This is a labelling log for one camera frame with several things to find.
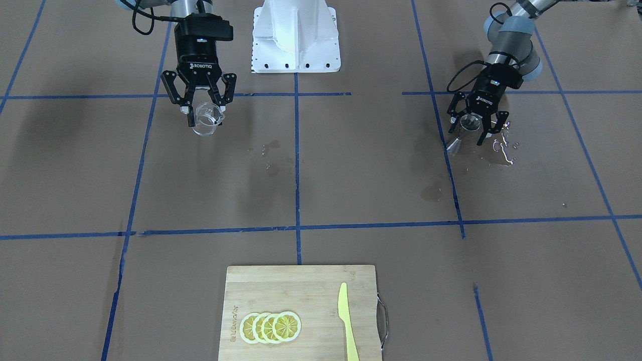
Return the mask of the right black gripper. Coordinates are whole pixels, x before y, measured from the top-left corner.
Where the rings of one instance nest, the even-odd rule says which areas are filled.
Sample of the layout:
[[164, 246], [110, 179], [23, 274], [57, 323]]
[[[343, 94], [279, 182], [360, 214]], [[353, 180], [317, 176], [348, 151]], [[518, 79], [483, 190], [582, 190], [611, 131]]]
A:
[[216, 43], [203, 38], [175, 39], [177, 68], [163, 71], [162, 83], [172, 104], [179, 105], [188, 117], [188, 126], [195, 127], [193, 100], [195, 91], [205, 88], [211, 99], [208, 117], [213, 126], [220, 126], [225, 120], [226, 105], [234, 97], [237, 77], [234, 73], [223, 73], [220, 68]]

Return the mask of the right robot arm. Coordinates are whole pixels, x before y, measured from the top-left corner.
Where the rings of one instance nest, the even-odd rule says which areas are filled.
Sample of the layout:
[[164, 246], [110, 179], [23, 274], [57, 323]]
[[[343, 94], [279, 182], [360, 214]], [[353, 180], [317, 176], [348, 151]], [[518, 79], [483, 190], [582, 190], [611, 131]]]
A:
[[159, 78], [172, 104], [197, 126], [196, 91], [205, 90], [220, 110], [231, 103], [237, 76], [223, 73], [217, 43], [234, 39], [231, 23], [214, 12], [212, 1], [116, 1], [131, 11], [131, 25], [139, 34], [150, 35], [156, 22], [174, 23], [177, 67]]

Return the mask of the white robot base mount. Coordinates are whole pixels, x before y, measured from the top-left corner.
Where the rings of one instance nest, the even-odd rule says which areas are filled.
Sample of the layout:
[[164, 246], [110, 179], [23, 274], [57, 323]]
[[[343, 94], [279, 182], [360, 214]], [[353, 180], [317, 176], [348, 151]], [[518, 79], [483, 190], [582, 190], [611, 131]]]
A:
[[337, 12], [326, 1], [265, 1], [254, 10], [252, 37], [252, 73], [341, 69]]

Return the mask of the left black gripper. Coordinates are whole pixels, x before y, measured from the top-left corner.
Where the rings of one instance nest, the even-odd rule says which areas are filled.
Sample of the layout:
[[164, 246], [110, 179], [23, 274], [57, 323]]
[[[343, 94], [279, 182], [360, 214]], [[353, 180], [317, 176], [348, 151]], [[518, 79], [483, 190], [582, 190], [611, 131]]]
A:
[[509, 65], [486, 65], [467, 84], [457, 89], [450, 89], [459, 73], [467, 68], [468, 65], [459, 70], [447, 86], [447, 91], [454, 94], [447, 109], [447, 114], [451, 116], [448, 133], [454, 133], [459, 119], [464, 114], [477, 115], [481, 118], [481, 134], [476, 145], [482, 146], [486, 138], [500, 133], [510, 114], [499, 110], [500, 100], [510, 86], [510, 67]]

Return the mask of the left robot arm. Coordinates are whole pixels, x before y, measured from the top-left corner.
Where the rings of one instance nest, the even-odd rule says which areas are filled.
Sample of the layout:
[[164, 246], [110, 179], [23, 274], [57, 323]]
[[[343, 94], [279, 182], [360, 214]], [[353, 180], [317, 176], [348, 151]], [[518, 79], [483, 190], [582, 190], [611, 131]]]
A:
[[557, 1], [516, 1], [512, 6], [498, 2], [491, 5], [489, 17], [484, 24], [491, 50], [485, 60], [475, 60], [483, 69], [470, 82], [469, 94], [447, 88], [453, 94], [447, 109], [451, 117], [449, 133], [457, 133], [446, 147], [449, 153], [457, 153], [462, 138], [468, 133], [479, 132], [477, 145], [486, 138], [500, 133], [509, 112], [499, 109], [507, 88], [518, 90], [523, 82], [539, 76], [543, 62], [539, 57], [532, 36], [536, 30], [534, 21], [555, 6]]

